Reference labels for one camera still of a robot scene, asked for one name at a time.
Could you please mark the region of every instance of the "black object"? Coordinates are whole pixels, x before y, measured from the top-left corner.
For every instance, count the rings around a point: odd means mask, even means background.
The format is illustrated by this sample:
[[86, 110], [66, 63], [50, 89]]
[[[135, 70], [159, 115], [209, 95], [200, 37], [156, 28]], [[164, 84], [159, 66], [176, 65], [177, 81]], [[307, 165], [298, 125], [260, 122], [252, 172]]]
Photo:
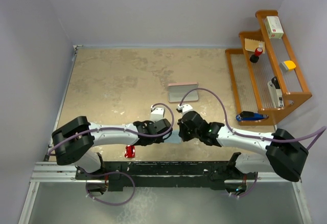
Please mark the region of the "black object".
[[[85, 116], [71, 120], [52, 133], [54, 146], [70, 136], [89, 130], [89, 125], [90, 123]], [[90, 133], [86, 133], [62, 144], [55, 150], [57, 164], [68, 165], [78, 161], [92, 147], [93, 140], [94, 137]]]
[[243, 111], [240, 113], [240, 117], [242, 119], [246, 119], [246, 118], [253, 118], [254, 117], [254, 113], [251, 111]]
[[273, 77], [271, 79], [271, 83], [275, 86], [275, 89], [280, 89], [281, 88], [280, 85], [279, 85], [277, 77]]
[[[129, 174], [136, 187], [205, 187], [213, 190], [225, 190], [225, 180], [242, 180], [245, 174], [228, 161], [204, 162], [104, 162], [107, 172], [120, 171]], [[246, 174], [247, 179], [255, 179], [254, 173]], [[76, 173], [77, 180], [104, 179], [84, 173]], [[110, 175], [108, 191], [122, 191], [132, 187], [131, 181], [120, 174]], [[240, 183], [228, 185], [228, 189], [237, 192]]]
[[207, 123], [196, 111], [189, 111], [178, 120], [179, 137], [183, 141], [189, 141], [198, 138], [201, 142], [208, 146], [221, 145], [217, 141], [218, 132], [223, 123], [211, 122]]
[[[280, 128], [272, 135], [277, 140], [294, 139], [286, 130]], [[272, 142], [269, 146], [266, 146], [266, 149], [266, 156], [276, 174], [291, 182], [298, 182], [300, 180], [309, 154], [304, 146], [299, 142]]]
[[[166, 132], [171, 124], [167, 119], [161, 119], [157, 122], [152, 122], [152, 121], [136, 121], [133, 123], [134, 126], [136, 126], [137, 131], [139, 133], [144, 133], [146, 135], [158, 135], [160, 133]], [[164, 142], [167, 138], [164, 139], [163, 136], [161, 137], [155, 137], [155, 138], [149, 138], [149, 137], [143, 137], [143, 136], [138, 136], [139, 140], [133, 145], [133, 146], [148, 146], [153, 143], [162, 143]]]
[[256, 56], [256, 55], [254, 55], [254, 54], [251, 55], [251, 57], [250, 57], [250, 61], [251, 61], [252, 63], [257, 63], [258, 60], [259, 60], [259, 56]]

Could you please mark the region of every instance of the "yellow object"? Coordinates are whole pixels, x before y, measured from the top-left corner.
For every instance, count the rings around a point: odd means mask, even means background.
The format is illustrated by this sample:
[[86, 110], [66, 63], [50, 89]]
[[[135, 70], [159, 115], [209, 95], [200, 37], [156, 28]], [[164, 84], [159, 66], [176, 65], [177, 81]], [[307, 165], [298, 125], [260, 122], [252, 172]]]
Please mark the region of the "yellow object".
[[296, 65], [292, 60], [287, 60], [279, 64], [281, 69], [285, 72], [290, 72], [296, 68]]

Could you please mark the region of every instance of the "gray wall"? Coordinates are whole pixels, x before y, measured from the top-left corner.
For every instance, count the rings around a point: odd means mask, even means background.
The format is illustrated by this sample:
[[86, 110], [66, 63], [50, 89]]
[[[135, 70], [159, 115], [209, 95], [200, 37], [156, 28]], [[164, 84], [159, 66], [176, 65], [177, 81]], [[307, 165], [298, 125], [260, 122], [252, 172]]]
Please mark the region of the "gray wall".
[[51, 0], [74, 44], [235, 46], [283, 0]]
[[[299, 137], [326, 125], [327, 0], [284, 0], [279, 15], [313, 97], [279, 127]], [[310, 150], [302, 179], [315, 223], [326, 223], [327, 132]]]
[[46, 152], [73, 47], [49, 0], [0, 0], [0, 216], [17, 223]]

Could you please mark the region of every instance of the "wooden shelf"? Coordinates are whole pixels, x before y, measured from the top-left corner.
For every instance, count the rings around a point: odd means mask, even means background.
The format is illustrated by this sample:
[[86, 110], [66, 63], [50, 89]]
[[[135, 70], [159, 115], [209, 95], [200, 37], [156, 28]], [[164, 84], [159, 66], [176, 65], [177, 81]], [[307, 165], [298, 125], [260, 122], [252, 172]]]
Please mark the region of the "wooden shelf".
[[[260, 10], [256, 12], [256, 17], [259, 21], [260, 29], [258, 31], [248, 31], [248, 32], [240, 32], [239, 37], [241, 39], [242, 48], [241, 49], [227, 49], [225, 51], [226, 57], [227, 57], [227, 63], [229, 67], [231, 82], [232, 82], [232, 89], [233, 94], [235, 97], [235, 103], [237, 107], [238, 114], [242, 111], [241, 104], [240, 104], [240, 98], [239, 98], [239, 92], [237, 90], [237, 84], [235, 80], [234, 71], [232, 68], [232, 62], [231, 62], [231, 55], [232, 54], [243, 54], [246, 59], [248, 71], [250, 74], [250, 80], [253, 87], [253, 93], [255, 96], [255, 102], [256, 106], [258, 108], [258, 113], [267, 115], [268, 118], [258, 120], [258, 121], [241, 121], [239, 122], [240, 125], [249, 125], [249, 126], [256, 126], [256, 125], [275, 125], [279, 123], [282, 119], [284, 119], [286, 116], [288, 116], [291, 112], [293, 112], [295, 109], [297, 109], [300, 105], [302, 105], [304, 102], [306, 102], [312, 94], [310, 93], [307, 83], [303, 77], [302, 71], [297, 63], [297, 60], [295, 58], [294, 52], [291, 48], [291, 45], [288, 41], [287, 35], [284, 30], [284, 35], [282, 37], [285, 48], [287, 50], [287, 53], [290, 57], [290, 60], [292, 60], [295, 65], [295, 73], [297, 75], [297, 79], [300, 83], [302, 92], [289, 92], [287, 89], [287, 86], [285, 84], [283, 74], [279, 68], [279, 62], [276, 57], [276, 54], [274, 52], [274, 48], [271, 44], [271, 41], [268, 37], [268, 33], [264, 24], [264, 19], [266, 16], [278, 16], [278, 12], [275, 10]], [[260, 96], [260, 89], [258, 88], [257, 80], [255, 77], [255, 73], [253, 71], [252, 63], [250, 62], [250, 55], [247, 50], [245, 50], [245, 38], [264, 41], [265, 42], [265, 49], [267, 52], [267, 55], [269, 57], [269, 62], [272, 68], [272, 71], [274, 75], [277, 77], [279, 81], [279, 85], [281, 86], [283, 99], [284, 99], [284, 107], [280, 108], [268, 108], [265, 107], [262, 104], [262, 99]]]

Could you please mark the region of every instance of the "purple cable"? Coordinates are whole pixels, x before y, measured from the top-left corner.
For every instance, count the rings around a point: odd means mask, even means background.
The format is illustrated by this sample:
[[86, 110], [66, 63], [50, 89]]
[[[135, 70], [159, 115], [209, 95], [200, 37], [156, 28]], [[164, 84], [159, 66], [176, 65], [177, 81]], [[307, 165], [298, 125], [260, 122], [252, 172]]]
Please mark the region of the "purple cable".
[[242, 195], [239, 195], [239, 197], [245, 197], [246, 195], [248, 195], [254, 189], [254, 187], [256, 185], [256, 182], [258, 181], [258, 174], [259, 173], [257, 172], [256, 175], [255, 175], [254, 182], [253, 182], [252, 186], [250, 187], [250, 189], [247, 190], [246, 192], [244, 192]]
[[133, 185], [133, 192], [132, 192], [131, 196], [130, 196], [127, 200], [125, 200], [125, 201], [123, 201], [123, 202], [121, 202], [121, 203], [110, 203], [110, 202], [106, 202], [106, 201], [103, 201], [103, 200], [100, 200], [100, 199], [94, 197], [94, 196], [90, 193], [90, 191], [88, 190], [88, 188], [87, 188], [87, 184], [86, 184], [86, 185], [85, 185], [85, 190], [86, 190], [86, 193], [88, 194], [88, 196], [89, 196], [90, 198], [94, 199], [95, 201], [98, 201], [98, 202], [100, 202], [100, 203], [102, 203], [102, 204], [110, 205], [110, 206], [119, 206], [119, 205], [124, 205], [124, 204], [126, 204], [127, 202], [129, 202], [129, 201], [133, 198], [133, 196], [134, 196], [134, 194], [135, 194], [135, 182], [133, 181], [133, 179], [132, 179], [131, 176], [129, 176], [128, 174], [126, 174], [126, 173], [124, 173], [124, 172], [114, 171], [114, 172], [108, 172], [108, 173], [104, 173], [104, 174], [90, 174], [90, 173], [87, 173], [87, 172], [84, 170], [84, 173], [85, 173], [86, 175], [88, 175], [88, 176], [93, 176], [93, 177], [102, 177], [102, 176], [111, 175], [111, 174], [122, 174], [122, 175], [126, 176], [127, 178], [129, 178], [129, 179], [131, 180], [132, 185]]
[[[175, 123], [175, 117], [174, 117], [174, 114], [173, 114], [173, 111], [169, 108], [169, 106], [167, 106], [166, 104], [163, 104], [163, 103], [156, 103], [154, 104], [153, 106], [157, 106], [157, 105], [163, 105], [164, 107], [166, 107], [171, 116], [172, 116], [172, 123], [169, 127], [169, 129], [163, 133], [159, 133], [157, 135], [146, 135], [145, 133], [139, 133], [139, 132], [135, 132], [134, 130], [131, 130], [131, 129], [124, 129], [124, 128], [117, 128], [117, 127], [102, 127], [99, 129], [99, 131], [103, 131], [103, 130], [119, 130], [119, 131], [126, 131], [126, 132], [130, 132], [130, 133], [133, 133], [135, 135], [138, 135], [138, 136], [143, 136], [143, 137], [148, 137], [148, 138], [156, 138], [156, 137], [161, 137], [161, 136], [165, 136], [167, 135], [168, 133], [170, 133], [170, 131], [173, 129], [173, 126], [174, 126], [174, 123]], [[70, 141], [70, 140], [73, 140], [75, 138], [77, 138], [78, 136], [82, 136], [86, 133], [92, 133], [92, 132], [96, 132], [98, 131], [96, 128], [94, 129], [89, 129], [89, 130], [85, 130], [83, 132], [80, 132], [80, 133], [77, 133], [73, 136], [70, 136], [66, 139], [64, 139], [63, 141], [59, 142], [57, 145], [55, 145], [53, 148], [51, 148], [49, 151], [48, 151], [48, 155], [49, 156], [55, 156], [55, 154], [51, 154], [51, 152], [53, 152], [54, 150], [56, 150], [58, 147], [60, 147], [61, 145], [63, 145], [64, 143]]]
[[227, 118], [227, 112], [226, 112], [226, 108], [223, 104], [223, 102], [221, 101], [221, 99], [212, 91], [206, 89], [206, 88], [202, 88], [202, 87], [198, 87], [198, 88], [195, 88], [195, 89], [192, 89], [190, 91], [188, 91], [184, 97], [182, 98], [182, 101], [179, 103], [179, 105], [182, 105], [185, 97], [192, 91], [194, 90], [204, 90], [204, 91], [207, 91], [209, 93], [211, 93], [213, 96], [216, 97], [216, 99], [219, 101], [219, 103], [221, 104], [221, 107], [223, 108], [223, 111], [224, 111], [224, 115], [225, 115], [225, 121], [226, 121], [226, 126], [227, 128], [233, 132], [234, 134], [238, 135], [238, 136], [241, 136], [241, 137], [245, 137], [245, 138], [252, 138], [252, 139], [260, 139], [260, 140], [266, 140], [266, 141], [272, 141], [272, 142], [278, 142], [278, 143], [293, 143], [293, 142], [298, 142], [298, 141], [303, 141], [303, 140], [306, 140], [306, 139], [309, 139], [309, 138], [312, 138], [313, 136], [316, 136], [313, 141], [310, 143], [310, 145], [307, 147], [307, 150], [309, 150], [313, 145], [314, 143], [316, 143], [317, 139], [322, 135], [322, 133], [326, 130], [326, 126], [323, 126], [321, 127], [320, 129], [318, 129], [317, 131], [315, 131], [314, 133], [311, 133], [307, 136], [303, 136], [303, 137], [300, 137], [300, 138], [295, 138], [295, 139], [291, 139], [291, 140], [277, 140], [277, 139], [270, 139], [270, 138], [266, 138], [266, 137], [259, 137], [259, 136], [250, 136], [250, 135], [244, 135], [242, 133], [238, 133], [236, 131], [233, 131], [232, 127], [229, 125], [228, 123], [228, 118]]

